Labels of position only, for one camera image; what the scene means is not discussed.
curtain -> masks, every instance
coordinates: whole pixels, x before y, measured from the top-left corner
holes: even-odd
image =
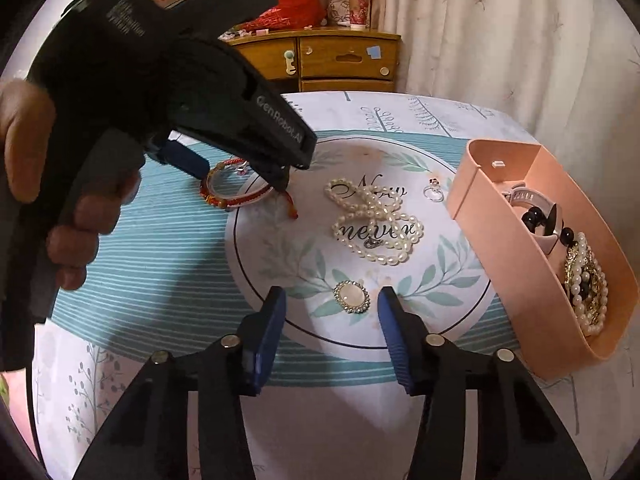
[[[640,36],[616,0],[378,0],[398,91],[495,108],[545,145],[640,273]]]

finger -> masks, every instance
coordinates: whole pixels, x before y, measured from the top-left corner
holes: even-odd
[[[120,217],[120,197],[85,195],[74,211],[74,226],[84,231],[107,235]]]
[[[62,267],[56,273],[56,283],[65,290],[77,290],[86,280],[86,267]]]
[[[15,79],[0,84],[0,142],[9,188],[20,202],[33,202],[47,156],[56,111],[49,95],[36,85]]]
[[[67,225],[54,227],[47,238],[47,254],[55,264],[83,267],[98,253],[98,235]]]
[[[123,204],[133,202],[140,188],[141,179],[140,172],[134,171],[118,186],[118,195]]]

box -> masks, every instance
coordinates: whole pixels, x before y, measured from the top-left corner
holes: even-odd
[[[504,166],[494,168],[496,160]],[[500,187],[517,181],[561,205],[564,225],[585,233],[609,287],[607,319],[599,335],[584,337],[556,276],[566,248],[558,242],[545,256],[521,220],[524,209],[513,208],[501,195]],[[638,282],[596,208],[543,146],[471,140],[447,209],[492,280],[533,373],[558,378],[613,354],[638,303]]]

circular print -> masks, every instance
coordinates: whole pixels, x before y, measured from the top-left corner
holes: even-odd
[[[404,308],[420,316],[430,332],[456,340],[486,311],[495,293],[466,238],[446,209],[425,189],[438,186],[446,198],[455,171],[431,153],[390,139],[369,136],[327,137],[318,141],[311,167],[291,173],[288,191],[299,218],[287,216],[287,202],[273,194],[230,215],[226,256],[236,284],[255,310],[271,285],[287,292],[284,333],[305,347],[357,361],[386,361],[377,298],[390,285]],[[325,194],[326,184],[346,178],[358,186],[384,186],[402,199],[399,212],[424,224],[424,236],[406,262],[382,266],[359,258],[332,235],[331,226],[345,211]],[[247,192],[261,179],[250,178]],[[334,187],[342,198],[358,203],[353,191]],[[388,196],[380,200],[389,202]],[[405,233],[415,226],[401,221]],[[367,221],[343,227],[353,243],[372,245]],[[388,223],[379,222],[374,240],[393,240]],[[374,253],[393,255],[384,245]],[[359,283],[370,297],[362,314],[345,311],[334,296],[342,282]]]

red plastic bag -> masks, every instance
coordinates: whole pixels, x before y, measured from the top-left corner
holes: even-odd
[[[241,28],[304,28],[320,25],[323,18],[324,9],[320,0],[278,0],[275,7],[266,10],[252,22],[241,25]]]

